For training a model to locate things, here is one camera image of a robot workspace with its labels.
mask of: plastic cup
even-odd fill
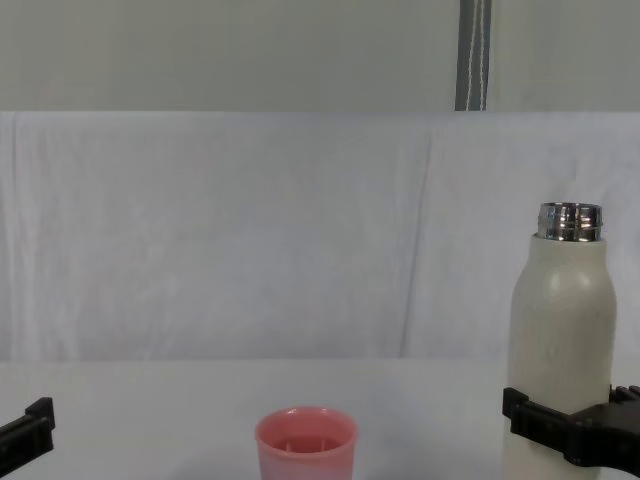
[[[323,407],[293,407],[256,427],[262,480],[351,480],[358,427]]]

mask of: white table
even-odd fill
[[[616,361],[616,384],[640,384],[636,365]],[[1,421],[40,396],[56,410],[55,450],[13,480],[257,480],[254,425],[296,404],[355,417],[358,480],[499,478],[500,363],[4,364],[0,378]]]

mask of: water bottle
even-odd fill
[[[573,413],[608,401],[616,297],[597,205],[545,203],[511,303],[507,386]],[[504,480],[593,480],[561,453],[504,433]]]

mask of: metal bottle neck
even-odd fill
[[[543,203],[536,237],[562,242],[601,240],[602,208],[586,203]]]

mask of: black plastic bracket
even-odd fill
[[[505,388],[511,433],[552,448],[578,467],[609,467],[640,477],[640,387],[611,389],[609,402],[565,414]]]
[[[53,400],[41,398],[24,413],[0,427],[0,477],[53,450],[51,431],[56,426]]]

